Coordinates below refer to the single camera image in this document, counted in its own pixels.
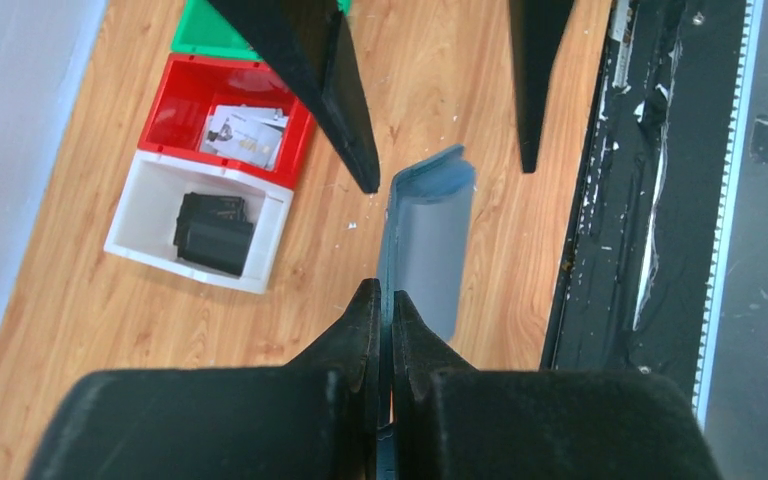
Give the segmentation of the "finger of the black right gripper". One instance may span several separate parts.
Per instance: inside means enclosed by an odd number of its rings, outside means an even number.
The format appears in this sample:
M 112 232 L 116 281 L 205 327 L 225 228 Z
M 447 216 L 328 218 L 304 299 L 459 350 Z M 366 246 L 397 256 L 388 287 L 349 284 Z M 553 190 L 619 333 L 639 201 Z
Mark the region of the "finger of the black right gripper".
M 573 0 L 510 0 L 510 39 L 522 171 L 537 170 L 554 61 Z
M 213 1 L 314 116 L 366 194 L 381 170 L 346 15 L 335 1 Z

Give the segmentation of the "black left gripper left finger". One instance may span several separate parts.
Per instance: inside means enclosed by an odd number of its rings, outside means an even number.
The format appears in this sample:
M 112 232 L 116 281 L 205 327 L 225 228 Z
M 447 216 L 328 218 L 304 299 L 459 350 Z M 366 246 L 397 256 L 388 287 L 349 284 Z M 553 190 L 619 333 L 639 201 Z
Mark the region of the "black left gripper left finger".
M 69 390 L 30 479 L 371 479 L 381 287 L 277 367 L 126 369 Z

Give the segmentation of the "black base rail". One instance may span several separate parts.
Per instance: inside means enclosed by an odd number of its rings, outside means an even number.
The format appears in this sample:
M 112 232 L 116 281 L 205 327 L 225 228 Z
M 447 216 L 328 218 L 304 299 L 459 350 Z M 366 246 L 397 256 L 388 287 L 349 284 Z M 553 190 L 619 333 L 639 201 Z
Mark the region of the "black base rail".
M 541 364 L 674 381 L 706 414 L 760 1 L 619 1 Z

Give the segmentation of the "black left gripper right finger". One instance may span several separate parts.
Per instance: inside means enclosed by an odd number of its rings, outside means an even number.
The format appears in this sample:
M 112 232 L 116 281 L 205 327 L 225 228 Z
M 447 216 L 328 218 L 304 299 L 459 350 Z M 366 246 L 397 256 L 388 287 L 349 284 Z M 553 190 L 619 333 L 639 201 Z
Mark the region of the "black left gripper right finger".
M 393 305 L 401 479 L 717 479 L 676 385 L 625 371 L 490 371 Z

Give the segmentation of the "red plastic bin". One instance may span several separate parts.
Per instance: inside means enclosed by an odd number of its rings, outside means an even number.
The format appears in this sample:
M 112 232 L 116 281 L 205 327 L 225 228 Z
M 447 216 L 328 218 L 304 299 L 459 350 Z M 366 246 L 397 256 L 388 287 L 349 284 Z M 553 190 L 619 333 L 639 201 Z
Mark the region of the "red plastic bin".
M 294 189 L 314 126 L 264 63 L 172 53 L 138 146 Z

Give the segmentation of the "white cards stack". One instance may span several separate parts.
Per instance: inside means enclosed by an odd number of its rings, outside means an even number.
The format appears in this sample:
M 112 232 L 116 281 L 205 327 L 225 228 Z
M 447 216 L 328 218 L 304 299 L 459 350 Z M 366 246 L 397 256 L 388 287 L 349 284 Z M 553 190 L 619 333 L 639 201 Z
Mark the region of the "white cards stack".
M 272 171 L 288 120 L 279 108 L 218 105 L 207 117 L 200 151 Z

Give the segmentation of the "blue card holder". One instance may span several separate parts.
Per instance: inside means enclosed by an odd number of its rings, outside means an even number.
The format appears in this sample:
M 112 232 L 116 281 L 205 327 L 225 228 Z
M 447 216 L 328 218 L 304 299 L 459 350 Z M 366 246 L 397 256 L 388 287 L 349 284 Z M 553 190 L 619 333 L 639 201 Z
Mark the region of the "blue card holder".
M 404 291 L 433 333 L 444 341 L 455 334 L 476 187 L 464 153 L 452 145 L 392 179 L 377 268 L 383 327 Z

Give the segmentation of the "white plastic bin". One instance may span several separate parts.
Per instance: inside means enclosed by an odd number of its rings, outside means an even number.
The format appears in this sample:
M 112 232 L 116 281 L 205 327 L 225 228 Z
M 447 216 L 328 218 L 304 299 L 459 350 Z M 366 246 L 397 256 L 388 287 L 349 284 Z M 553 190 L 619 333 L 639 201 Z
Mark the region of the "white plastic bin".
M 106 252 L 214 286 L 263 294 L 291 190 L 230 168 L 137 151 Z

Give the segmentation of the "green plastic bin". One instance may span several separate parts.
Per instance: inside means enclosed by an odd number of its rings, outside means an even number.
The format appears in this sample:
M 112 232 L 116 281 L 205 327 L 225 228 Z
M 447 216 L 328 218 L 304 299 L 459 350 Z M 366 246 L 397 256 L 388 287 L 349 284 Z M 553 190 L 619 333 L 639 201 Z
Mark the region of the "green plastic bin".
M 267 64 L 290 89 L 319 94 L 357 62 L 349 1 L 189 1 L 171 44 L 180 54 Z

